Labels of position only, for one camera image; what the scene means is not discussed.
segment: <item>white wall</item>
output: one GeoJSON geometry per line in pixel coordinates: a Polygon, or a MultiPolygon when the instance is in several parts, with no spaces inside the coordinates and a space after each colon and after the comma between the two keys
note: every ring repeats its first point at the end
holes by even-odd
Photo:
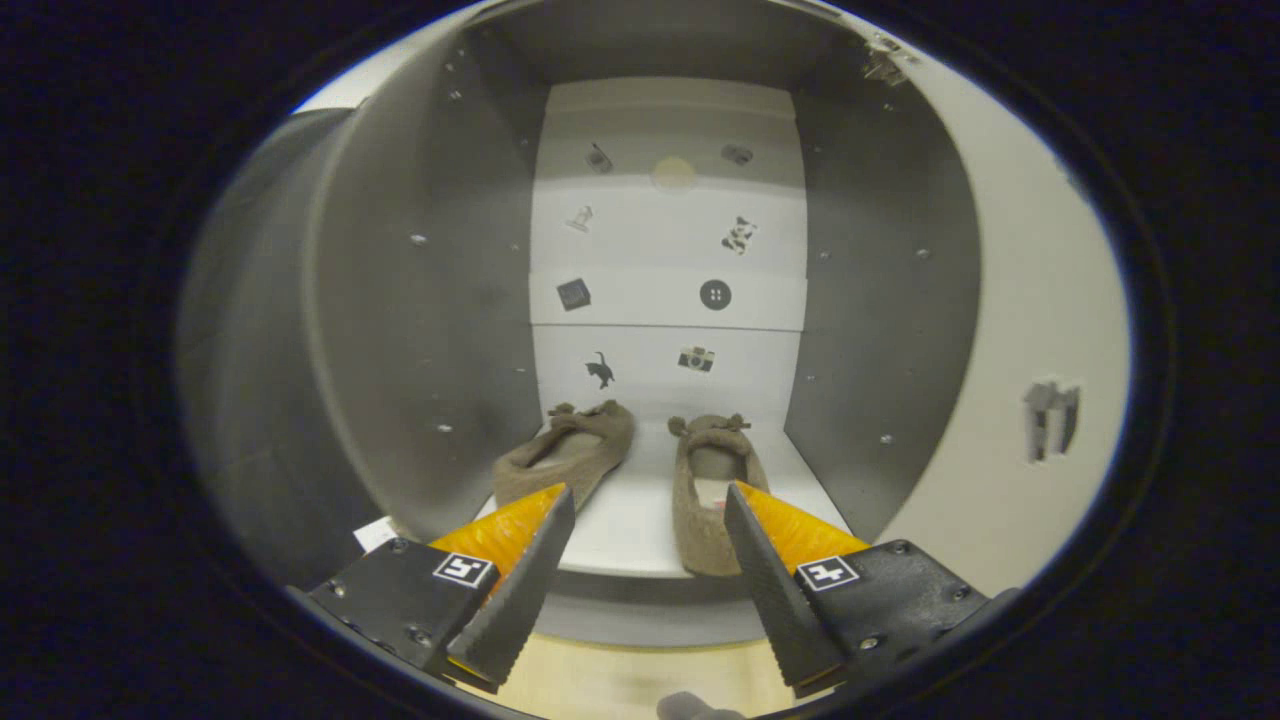
{"type": "Polygon", "coordinates": [[[785,421],[804,327],[808,213],[795,109],[786,92],[682,78],[561,85],[547,101],[530,237],[530,305],[543,405],[616,398],[641,420],[741,413],[785,421]],[[595,143],[613,164],[594,173],[595,143]],[[736,165],[727,143],[754,156],[736,165]],[[668,156],[694,186],[655,187],[668,156]],[[589,232],[566,224],[582,206],[589,232]],[[721,240],[742,217],[756,231],[739,255],[721,240]],[[566,310],[556,287],[581,278],[591,305],[566,310]],[[710,310],[701,284],[731,302],[710,310]],[[681,368],[681,350],[716,354],[710,373],[681,368]],[[585,364],[605,355],[616,383],[585,364]]]}

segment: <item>white label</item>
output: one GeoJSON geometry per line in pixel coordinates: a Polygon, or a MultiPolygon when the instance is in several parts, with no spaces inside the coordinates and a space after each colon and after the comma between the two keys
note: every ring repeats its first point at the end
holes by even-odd
{"type": "Polygon", "coordinates": [[[858,573],[847,562],[837,557],[814,560],[796,568],[805,583],[815,592],[831,589],[836,585],[851,583],[858,579],[858,573]]]}
{"type": "Polygon", "coordinates": [[[444,562],[440,562],[440,566],[435,569],[435,573],[431,574],[436,578],[444,578],[445,580],[453,580],[460,585],[474,588],[480,584],[480,580],[484,579],[490,568],[493,568],[493,562],[489,562],[488,560],[451,552],[449,556],[444,559],[444,562]]]}
{"type": "Polygon", "coordinates": [[[389,539],[396,538],[396,530],[392,529],[390,515],[374,520],[372,523],[360,528],[353,533],[356,536],[356,542],[360,547],[365,548],[365,552],[372,552],[381,547],[389,539]]]}

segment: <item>sticker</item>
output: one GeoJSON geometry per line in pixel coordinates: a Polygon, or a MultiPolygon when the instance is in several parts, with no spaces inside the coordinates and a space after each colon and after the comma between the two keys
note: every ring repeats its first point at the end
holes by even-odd
{"type": "Polygon", "coordinates": [[[716,354],[705,347],[686,347],[680,351],[680,359],[676,364],[699,373],[710,373],[714,361],[716,354]]]}
{"type": "Polygon", "coordinates": [[[398,537],[396,534],[396,530],[392,529],[390,515],[380,520],[374,520],[372,523],[365,525],[364,528],[360,528],[352,534],[356,536],[356,542],[360,543],[360,547],[365,548],[366,553],[378,550],[387,541],[398,537]]]}
{"type": "Polygon", "coordinates": [[[723,310],[728,307],[728,301],[733,299],[733,293],[728,290],[728,283],[724,281],[707,281],[703,283],[700,291],[698,291],[699,297],[703,299],[703,305],[710,307],[712,310],[723,310]]]}
{"type": "Polygon", "coordinates": [[[760,228],[755,227],[754,223],[746,220],[746,218],[737,218],[737,222],[730,228],[728,234],[721,240],[721,245],[728,247],[739,255],[745,255],[746,250],[751,246],[751,236],[755,231],[760,228]]]}
{"type": "Polygon", "coordinates": [[[444,559],[444,562],[440,562],[440,566],[435,569],[435,573],[431,574],[436,578],[474,588],[480,584],[480,580],[484,579],[485,573],[488,573],[490,568],[493,568],[493,562],[489,562],[488,560],[451,552],[449,556],[444,559]]]}
{"type": "Polygon", "coordinates": [[[604,388],[609,387],[611,382],[613,382],[613,368],[609,368],[609,364],[604,361],[604,354],[603,352],[600,352],[599,350],[596,350],[595,354],[600,356],[600,361],[599,363],[588,363],[586,364],[586,374],[596,377],[596,378],[600,378],[600,389],[604,389],[604,388]]]}
{"type": "Polygon", "coordinates": [[[1043,462],[1066,455],[1080,418],[1080,388],[1059,391],[1056,382],[1033,383],[1023,396],[1027,405],[1027,459],[1043,462]]]}
{"type": "Polygon", "coordinates": [[[591,143],[591,149],[586,152],[586,164],[595,170],[598,174],[605,176],[613,170],[613,160],[600,150],[600,146],[591,143]]]}
{"type": "Polygon", "coordinates": [[[721,150],[721,158],[724,158],[735,165],[745,165],[755,158],[755,152],[751,152],[750,147],[742,147],[741,145],[726,145],[721,150]]]}
{"type": "Polygon", "coordinates": [[[800,577],[814,592],[829,591],[833,587],[851,583],[858,579],[858,573],[841,557],[827,557],[797,565],[800,577]]]}
{"type": "Polygon", "coordinates": [[[595,213],[591,210],[591,206],[582,205],[582,208],[579,209],[577,215],[573,215],[572,220],[564,220],[564,224],[580,232],[591,232],[591,228],[586,227],[586,223],[594,217],[595,213]]]}
{"type": "Polygon", "coordinates": [[[586,290],[586,283],[582,282],[582,278],[557,286],[556,292],[559,293],[561,305],[564,306],[566,311],[586,307],[591,304],[591,291],[586,290]]]}

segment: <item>wooden floor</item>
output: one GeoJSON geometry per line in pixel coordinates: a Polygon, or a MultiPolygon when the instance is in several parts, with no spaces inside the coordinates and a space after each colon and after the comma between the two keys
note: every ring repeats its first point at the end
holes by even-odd
{"type": "Polygon", "coordinates": [[[575,720],[654,720],[658,701],[687,691],[748,717],[795,707],[767,641],[698,650],[637,650],[530,635],[498,694],[522,712],[575,720]]]}

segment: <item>slipper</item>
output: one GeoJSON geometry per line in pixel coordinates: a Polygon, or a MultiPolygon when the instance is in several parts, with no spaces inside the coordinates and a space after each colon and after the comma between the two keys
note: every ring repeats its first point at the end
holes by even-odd
{"type": "Polygon", "coordinates": [[[685,569],[703,575],[741,573],[733,546],[724,529],[724,500],[733,480],[769,491],[751,441],[742,434],[750,428],[741,415],[722,418],[703,415],[685,424],[684,418],[667,421],[671,434],[680,438],[676,448],[676,486],[671,512],[676,527],[676,550],[685,569]]]}
{"type": "Polygon", "coordinates": [[[494,462],[493,496],[499,507],[564,483],[573,492],[576,511],[631,450],[635,418],[613,400],[585,413],[573,413],[563,402],[548,415],[549,430],[494,462]]]}

